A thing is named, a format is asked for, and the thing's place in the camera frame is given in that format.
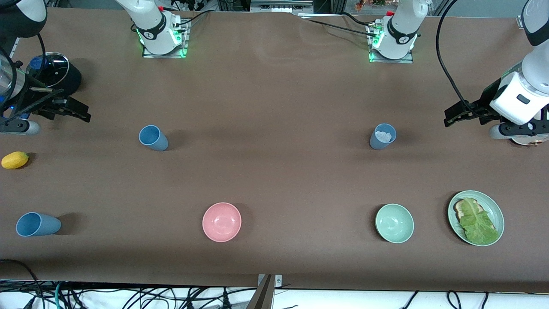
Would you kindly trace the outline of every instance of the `plate with lettuce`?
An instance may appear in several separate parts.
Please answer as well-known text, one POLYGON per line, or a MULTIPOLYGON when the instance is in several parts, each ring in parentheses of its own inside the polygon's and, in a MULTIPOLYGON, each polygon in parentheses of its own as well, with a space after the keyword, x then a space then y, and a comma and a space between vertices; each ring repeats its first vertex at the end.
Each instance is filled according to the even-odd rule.
POLYGON ((456 194, 448 205, 448 221, 456 234, 475 246, 495 244, 503 234, 505 221, 500 207, 490 196, 473 190, 456 194))

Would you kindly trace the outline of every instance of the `lettuce leaf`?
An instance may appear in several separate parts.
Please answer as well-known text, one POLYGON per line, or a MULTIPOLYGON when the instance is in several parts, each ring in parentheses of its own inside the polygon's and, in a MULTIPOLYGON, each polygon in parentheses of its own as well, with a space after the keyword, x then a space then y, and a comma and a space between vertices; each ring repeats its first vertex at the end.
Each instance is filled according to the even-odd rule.
POLYGON ((465 231, 466 238, 476 245, 488 245, 496 241, 500 236, 494 229, 488 213, 484 210, 479 211, 474 199, 466 197, 461 204, 463 217, 460 219, 460 225, 465 231))

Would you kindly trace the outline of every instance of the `green bowl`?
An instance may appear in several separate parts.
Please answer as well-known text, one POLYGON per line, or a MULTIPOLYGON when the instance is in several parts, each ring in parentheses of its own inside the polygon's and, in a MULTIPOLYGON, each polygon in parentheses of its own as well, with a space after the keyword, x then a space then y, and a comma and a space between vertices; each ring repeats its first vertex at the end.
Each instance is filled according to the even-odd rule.
POLYGON ((457 236, 463 239, 463 241, 465 241, 466 243, 479 247, 485 247, 495 244, 501 238, 501 235, 503 234, 503 229, 505 228, 503 214, 501 213, 501 209, 496 204, 496 202, 492 200, 490 196, 482 192, 473 190, 461 191, 452 198, 450 204, 448 205, 448 221, 450 222, 450 226, 452 227, 453 231, 456 232, 457 236), (496 231, 500 235, 494 242, 487 245, 477 245, 468 241, 465 237, 465 231, 461 227, 460 222, 457 219, 456 210, 453 207, 456 205, 457 202, 466 197, 474 198, 475 200, 477 200, 479 202, 479 205, 481 205, 482 208, 484 208, 484 210, 488 212, 488 217, 490 218, 492 224, 494 224, 494 227, 496 228, 496 231))
POLYGON ((412 237, 412 215, 401 205, 387 204, 376 215, 376 229, 386 241, 401 244, 412 237))

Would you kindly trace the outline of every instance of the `blue cup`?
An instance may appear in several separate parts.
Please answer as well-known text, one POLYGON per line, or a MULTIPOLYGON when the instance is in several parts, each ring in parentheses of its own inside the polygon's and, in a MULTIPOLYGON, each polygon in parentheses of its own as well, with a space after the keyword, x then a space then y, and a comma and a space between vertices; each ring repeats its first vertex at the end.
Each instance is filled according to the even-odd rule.
POLYGON ((44 236, 57 233, 61 228, 58 218, 37 212, 27 212, 19 218, 15 231, 19 236, 44 236))
POLYGON ((148 125, 139 132, 139 141, 156 151, 168 148, 168 139, 156 125, 148 125))
POLYGON ((394 142, 395 138, 396 130, 392 125, 387 123, 378 124, 370 137, 370 146, 373 149, 380 150, 394 142))

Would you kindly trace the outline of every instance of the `lemon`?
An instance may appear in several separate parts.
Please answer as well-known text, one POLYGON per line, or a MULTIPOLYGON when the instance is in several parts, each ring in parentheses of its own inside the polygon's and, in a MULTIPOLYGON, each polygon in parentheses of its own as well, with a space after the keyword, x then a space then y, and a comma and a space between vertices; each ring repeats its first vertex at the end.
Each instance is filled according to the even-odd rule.
POLYGON ((2 158, 2 167, 5 169, 16 169, 27 164, 28 161, 29 161, 28 154, 22 151, 16 151, 2 158))

